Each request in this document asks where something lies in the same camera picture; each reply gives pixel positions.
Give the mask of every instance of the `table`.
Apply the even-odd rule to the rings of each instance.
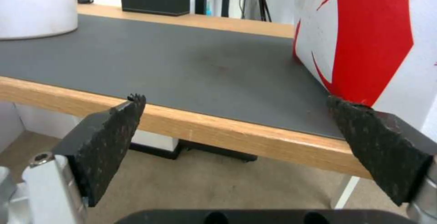
[[[293,37],[294,31],[291,25],[203,15],[167,17],[137,14],[122,12],[120,8],[111,6],[79,5],[78,11],[85,15],[289,39]],[[121,98],[5,76],[0,76],[0,100],[28,104],[80,117],[123,102]],[[229,150],[370,178],[368,171],[353,156],[348,144],[332,137],[153,104],[147,105],[139,129]]]

